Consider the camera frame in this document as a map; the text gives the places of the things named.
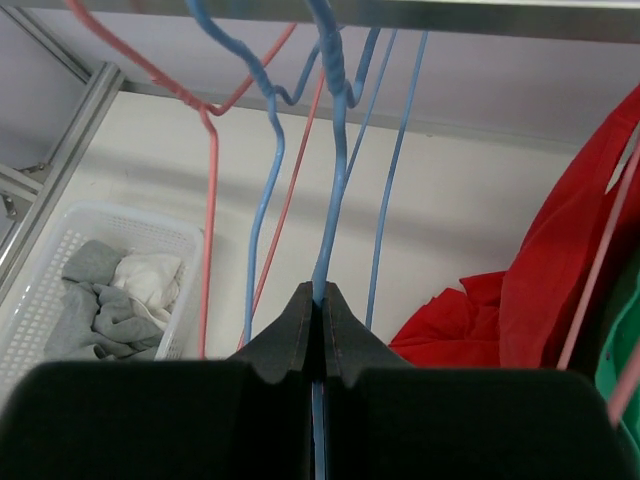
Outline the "grey tank top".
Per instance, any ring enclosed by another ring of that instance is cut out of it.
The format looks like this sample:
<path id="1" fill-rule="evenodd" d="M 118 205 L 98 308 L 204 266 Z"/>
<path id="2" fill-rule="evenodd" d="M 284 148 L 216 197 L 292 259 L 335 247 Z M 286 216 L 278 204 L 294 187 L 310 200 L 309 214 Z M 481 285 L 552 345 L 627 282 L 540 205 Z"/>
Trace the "grey tank top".
<path id="1" fill-rule="evenodd" d="M 62 269 L 62 311 L 44 347 L 47 360 L 147 361 L 163 331 L 138 315 L 129 296 L 110 284 L 123 255 L 90 240 Z"/>

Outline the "blue hanger with black top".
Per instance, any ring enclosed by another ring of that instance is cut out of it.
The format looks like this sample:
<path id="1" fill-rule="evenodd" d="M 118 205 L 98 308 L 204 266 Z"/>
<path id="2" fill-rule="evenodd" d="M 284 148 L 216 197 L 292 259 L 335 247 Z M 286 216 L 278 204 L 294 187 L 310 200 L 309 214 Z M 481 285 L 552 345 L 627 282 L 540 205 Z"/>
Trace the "blue hanger with black top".
<path id="1" fill-rule="evenodd" d="M 330 4 L 327 1 L 309 1 L 307 5 L 309 10 L 311 11 L 312 17 L 319 32 L 320 50 L 322 53 L 323 66 L 328 83 L 328 89 L 333 98 L 333 133 L 336 150 L 334 179 L 325 229 L 316 265 L 312 274 L 312 300 L 316 306 L 320 307 L 323 304 L 327 274 L 335 241 L 342 200 L 344 192 L 346 190 L 346 186 L 348 184 L 348 180 L 350 178 L 351 171 L 353 169 L 353 164 L 355 163 L 355 159 L 357 157 L 359 147 L 355 146 L 352 154 L 347 154 L 346 112 L 349 108 L 355 106 L 355 95 L 352 92 L 351 85 L 346 79 L 342 37 L 338 32 L 335 15 Z M 387 181 L 380 206 L 365 317 L 365 326 L 367 328 L 370 328 L 372 326 L 382 237 L 388 204 L 390 200 L 391 188 L 393 185 L 395 171 L 406 127 L 408 125 L 409 114 L 411 112 L 411 107 L 414 100 L 427 40 L 428 33 L 423 32 L 416 54 L 411 83 L 409 86 L 400 127 L 397 133 L 394 152 L 392 155 L 389 173 L 387 176 Z"/>

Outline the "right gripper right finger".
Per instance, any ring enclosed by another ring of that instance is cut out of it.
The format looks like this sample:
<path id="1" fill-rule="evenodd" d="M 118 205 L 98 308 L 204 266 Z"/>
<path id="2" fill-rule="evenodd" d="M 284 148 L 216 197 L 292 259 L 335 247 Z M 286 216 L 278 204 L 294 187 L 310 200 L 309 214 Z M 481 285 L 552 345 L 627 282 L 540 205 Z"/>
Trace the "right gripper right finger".
<path id="1" fill-rule="evenodd" d="M 328 284 L 322 310 L 330 479 L 626 479 L 604 402 L 557 370 L 420 369 Z"/>

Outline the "pink wire hanger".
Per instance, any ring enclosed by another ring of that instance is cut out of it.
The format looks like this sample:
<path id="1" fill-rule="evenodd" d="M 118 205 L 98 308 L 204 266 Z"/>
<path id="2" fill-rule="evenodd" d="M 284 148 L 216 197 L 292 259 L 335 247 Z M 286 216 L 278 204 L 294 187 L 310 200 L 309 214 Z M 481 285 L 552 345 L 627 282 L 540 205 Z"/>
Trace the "pink wire hanger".
<path id="1" fill-rule="evenodd" d="M 198 356 L 200 359 L 206 359 L 207 345 L 207 326 L 209 313 L 209 297 L 210 297 L 210 278 L 211 278 L 211 260 L 214 245 L 214 225 L 216 215 L 217 201 L 217 182 L 218 182 L 218 155 L 219 140 L 218 133 L 212 124 L 209 115 L 220 117 L 230 110 L 254 83 L 250 76 L 236 88 L 233 94 L 220 106 L 216 106 L 205 100 L 199 99 L 195 94 L 189 91 L 185 86 L 177 80 L 170 77 L 159 67 L 145 58 L 133 47 L 127 44 L 120 37 L 116 36 L 96 17 L 94 17 L 85 7 L 82 1 L 66 1 L 66 6 L 71 10 L 75 17 L 93 34 L 100 38 L 103 42 L 124 55 L 142 70 L 144 70 L 151 80 L 158 86 L 171 92 L 176 98 L 184 104 L 196 110 L 201 118 L 201 122 L 209 134 L 209 174 L 208 174 L 208 190 L 207 204 L 205 216 L 205 233 L 204 233 L 204 254 L 203 254 L 203 273 L 201 287 L 201 307 L 200 321 L 198 329 Z"/>

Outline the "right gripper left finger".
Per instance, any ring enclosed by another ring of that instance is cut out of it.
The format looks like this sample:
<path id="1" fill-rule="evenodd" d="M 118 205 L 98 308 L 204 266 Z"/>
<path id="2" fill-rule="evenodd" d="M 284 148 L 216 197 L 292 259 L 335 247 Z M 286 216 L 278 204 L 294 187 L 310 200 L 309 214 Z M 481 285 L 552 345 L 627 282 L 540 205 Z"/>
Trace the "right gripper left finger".
<path id="1" fill-rule="evenodd" d="M 225 360 L 44 363 L 1 415 L 5 479 L 309 479 L 303 283 Z"/>

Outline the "white tank top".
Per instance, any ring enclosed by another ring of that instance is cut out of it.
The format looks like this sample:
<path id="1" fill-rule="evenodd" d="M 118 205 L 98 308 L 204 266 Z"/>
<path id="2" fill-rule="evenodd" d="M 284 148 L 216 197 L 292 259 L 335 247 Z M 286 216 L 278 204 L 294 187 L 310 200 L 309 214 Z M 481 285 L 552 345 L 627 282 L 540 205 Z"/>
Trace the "white tank top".
<path id="1" fill-rule="evenodd" d="M 117 265 L 110 285 L 129 296 L 137 315 L 165 331 L 169 307 L 180 293 L 176 275 L 181 265 L 179 257 L 169 254 L 130 254 Z"/>

